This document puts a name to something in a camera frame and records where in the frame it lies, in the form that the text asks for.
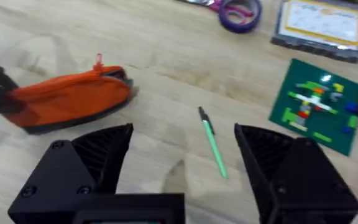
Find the green lego baseplate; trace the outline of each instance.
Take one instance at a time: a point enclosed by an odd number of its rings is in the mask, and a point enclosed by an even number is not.
[[[358,83],[292,59],[269,120],[348,156],[358,128]]]

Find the black mount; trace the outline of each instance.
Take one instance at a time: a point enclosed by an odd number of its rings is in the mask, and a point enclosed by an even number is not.
[[[261,224],[348,224],[358,201],[315,141],[236,124]]]
[[[133,130],[127,124],[53,142],[9,216],[16,224],[184,224],[184,194],[116,194]]]

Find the red lego brick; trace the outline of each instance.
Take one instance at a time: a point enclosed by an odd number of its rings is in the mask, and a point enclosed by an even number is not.
[[[305,118],[305,119],[308,118],[308,115],[305,114],[305,113],[302,112],[302,111],[299,111],[299,112],[298,112],[298,116],[301,117],[301,118]]]

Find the blue lego brick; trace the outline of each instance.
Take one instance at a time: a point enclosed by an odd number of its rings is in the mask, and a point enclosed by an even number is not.
[[[349,133],[352,132],[352,128],[350,128],[350,127],[345,127],[345,128],[343,128],[342,132],[344,132],[344,133],[346,133],[346,134],[349,134]]]
[[[351,113],[358,114],[358,105],[355,103],[346,103],[345,109]]]

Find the screw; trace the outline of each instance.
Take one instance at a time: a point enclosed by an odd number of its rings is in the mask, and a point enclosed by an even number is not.
[[[91,187],[82,186],[77,190],[77,194],[90,194],[92,191]]]
[[[285,187],[279,187],[277,189],[277,191],[280,193],[280,194],[286,194],[287,193],[287,189]]]
[[[61,147],[64,146],[64,142],[63,141],[55,141],[54,143],[52,143],[51,148],[52,149],[60,149]]]
[[[21,196],[23,198],[29,198],[33,196],[36,193],[36,191],[37,191],[36,186],[26,187],[25,189],[22,190]]]
[[[287,193],[287,188],[285,187],[285,184],[283,184],[283,183],[277,184],[276,185],[276,190],[280,194],[286,194]]]
[[[340,183],[333,184],[332,188],[338,193],[344,193],[346,191],[345,186]]]

